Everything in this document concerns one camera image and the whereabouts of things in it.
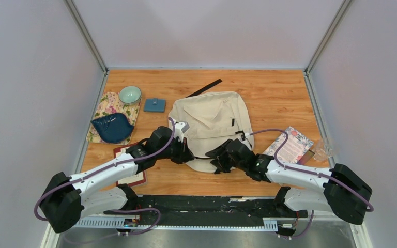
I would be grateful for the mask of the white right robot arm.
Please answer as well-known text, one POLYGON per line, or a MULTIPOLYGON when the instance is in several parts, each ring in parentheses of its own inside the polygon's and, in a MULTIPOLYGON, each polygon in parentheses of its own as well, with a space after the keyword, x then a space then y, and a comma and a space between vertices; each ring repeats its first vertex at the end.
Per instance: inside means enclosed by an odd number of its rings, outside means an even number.
POLYGON ((365 214, 373 211, 369 207, 372 188, 344 164, 317 168, 281 162, 274 156, 254 153, 238 139, 228 139, 205 155, 224 172, 235 167, 255 181, 289 184, 274 202, 280 216, 311 209, 329 211, 348 223, 361 225, 365 214))

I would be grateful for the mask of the floral cover book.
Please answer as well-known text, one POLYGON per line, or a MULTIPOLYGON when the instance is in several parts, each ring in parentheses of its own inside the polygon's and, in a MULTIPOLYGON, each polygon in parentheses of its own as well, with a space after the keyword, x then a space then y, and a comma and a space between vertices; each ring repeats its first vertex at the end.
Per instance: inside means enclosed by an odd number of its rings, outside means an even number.
POLYGON ((278 152, 278 159, 281 162, 297 164, 314 142, 291 126, 285 132, 288 134, 288 140, 278 152))

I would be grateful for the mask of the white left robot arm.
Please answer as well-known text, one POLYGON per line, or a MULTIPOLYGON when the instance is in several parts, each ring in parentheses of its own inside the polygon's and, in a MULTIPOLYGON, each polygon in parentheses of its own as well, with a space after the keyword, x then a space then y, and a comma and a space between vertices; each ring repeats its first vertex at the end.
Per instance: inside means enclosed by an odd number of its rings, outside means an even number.
POLYGON ((177 164, 193 160, 184 137, 188 129, 189 124, 184 121, 172 128, 159 127, 150 138, 94 169, 71 176, 57 173, 36 203, 35 216, 49 222, 56 233, 63 233, 92 214, 113 210, 132 214, 137 200, 129 187, 117 186, 105 192, 102 189, 153 167, 157 160, 170 159, 177 164))

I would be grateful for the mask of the beige canvas backpack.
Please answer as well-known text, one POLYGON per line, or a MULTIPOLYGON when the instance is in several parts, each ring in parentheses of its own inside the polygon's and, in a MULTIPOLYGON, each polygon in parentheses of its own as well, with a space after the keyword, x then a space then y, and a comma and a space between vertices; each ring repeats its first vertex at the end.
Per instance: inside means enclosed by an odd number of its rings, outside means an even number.
POLYGON ((188 147, 195 160, 186 163, 191 169, 214 173, 213 159, 205 153, 222 145, 226 140, 240 140, 250 150, 255 147, 254 137, 242 141, 239 131, 252 133, 248 108, 241 95, 234 91, 195 92, 173 103, 169 117, 185 121, 190 128, 186 132, 188 147))

